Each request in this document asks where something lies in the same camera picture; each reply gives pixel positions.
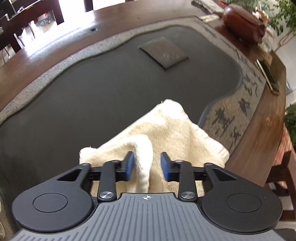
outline gray ribbed plate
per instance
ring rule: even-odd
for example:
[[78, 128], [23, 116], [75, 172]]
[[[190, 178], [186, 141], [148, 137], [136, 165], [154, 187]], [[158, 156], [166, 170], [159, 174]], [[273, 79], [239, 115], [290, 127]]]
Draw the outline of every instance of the gray ribbed plate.
[[208, 222], [197, 205], [181, 202], [173, 193], [122, 194], [100, 204], [94, 214], [74, 229], [55, 234], [19, 231], [13, 241], [284, 241], [273, 230], [240, 235]]

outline chair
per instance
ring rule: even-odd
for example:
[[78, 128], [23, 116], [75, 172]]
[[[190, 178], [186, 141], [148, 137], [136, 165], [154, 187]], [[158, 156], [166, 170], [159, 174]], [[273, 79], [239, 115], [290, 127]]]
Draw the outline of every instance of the chair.
[[84, 10], [85, 12], [92, 11], [94, 9], [93, 0], [83, 0], [84, 2]]
[[3, 17], [6, 13], [8, 14], [8, 17], [11, 18], [14, 14], [16, 14], [16, 11], [11, 3], [11, 0], [4, 0], [2, 3], [0, 3], [0, 10], [2, 13], [0, 13], [0, 18]]
[[14, 34], [12, 33], [10, 36], [5, 32], [4, 30], [4, 26], [6, 26], [8, 24], [9, 18], [8, 18], [8, 14], [5, 14], [5, 16], [3, 16], [0, 19], [0, 26], [2, 26], [3, 28], [3, 32], [0, 33], [0, 49], [5, 49], [5, 47], [8, 44], [11, 44], [11, 47], [13, 48], [13, 50], [15, 52], [19, 51], [21, 49], [18, 41], [16, 40]]
[[[280, 165], [273, 166], [270, 170], [266, 183], [274, 183], [276, 190], [273, 192], [277, 196], [290, 196], [293, 210], [283, 210], [281, 221], [294, 221], [296, 218], [296, 159], [292, 151], [284, 153]], [[287, 189], [278, 184], [285, 181]]]
[[57, 24], [64, 22], [58, 0], [38, 0], [37, 2], [26, 7], [21, 12], [12, 16], [11, 19], [8, 18], [7, 14], [5, 18], [0, 19], [0, 26], [2, 26], [4, 30], [4, 35], [15, 52], [21, 50], [21, 47], [14, 37], [14, 34], [23, 26], [49, 11], [54, 12]]

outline tiled floor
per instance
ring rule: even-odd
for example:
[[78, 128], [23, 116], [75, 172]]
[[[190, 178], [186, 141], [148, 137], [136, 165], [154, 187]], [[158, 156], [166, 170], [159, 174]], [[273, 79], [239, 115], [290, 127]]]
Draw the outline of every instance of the tiled floor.
[[[290, 197], [280, 197], [284, 210], [293, 210], [293, 205]], [[280, 221], [276, 227], [277, 229], [290, 228], [296, 230], [296, 222]]]

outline silver rivet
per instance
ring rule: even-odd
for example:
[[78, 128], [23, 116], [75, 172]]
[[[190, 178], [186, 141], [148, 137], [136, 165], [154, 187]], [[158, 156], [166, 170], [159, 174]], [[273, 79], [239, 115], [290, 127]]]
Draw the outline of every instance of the silver rivet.
[[195, 194], [193, 192], [182, 192], [181, 197], [185, 199], [191, 199], [195, 197]]
[[100, 193], [100, 198], [109, 199], [114, 196], [113, 192], [105, 191]]

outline green leaves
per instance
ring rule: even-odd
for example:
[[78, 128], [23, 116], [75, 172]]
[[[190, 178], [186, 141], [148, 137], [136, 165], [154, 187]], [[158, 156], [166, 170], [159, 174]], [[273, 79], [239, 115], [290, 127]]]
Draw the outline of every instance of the green leaves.
[[270, 18], [270, 26], [272, 26], [279, 36], [284, 31], [283, 25], [279, 24], [280, 20], [285, 21], [286, 27], [292, 30], [296, 35], [296, 5], [290, 0], [276, 0], [275, 8], [280, 8], [280, 12]]
[[284, 122], [294, 146], [296, 145], [296, 105], [288, 106]]
[[[225, 0], [226, 4], [236, 4], [236, 5], [240, 5], [242, 6], [244, 9], [246, 9], [247, 11], [249, 11], [250, 13], [252, 13], [253, 11], [255, 11], [255, 7], [258, 6], [258, 1], [257, 0]], [[266, 0], [261, 0], [260, 1], [262, 10], [266, 11], [273, 11], [274, 9], [272, 9], [270, 7], [270, 4], [266, 1]]]

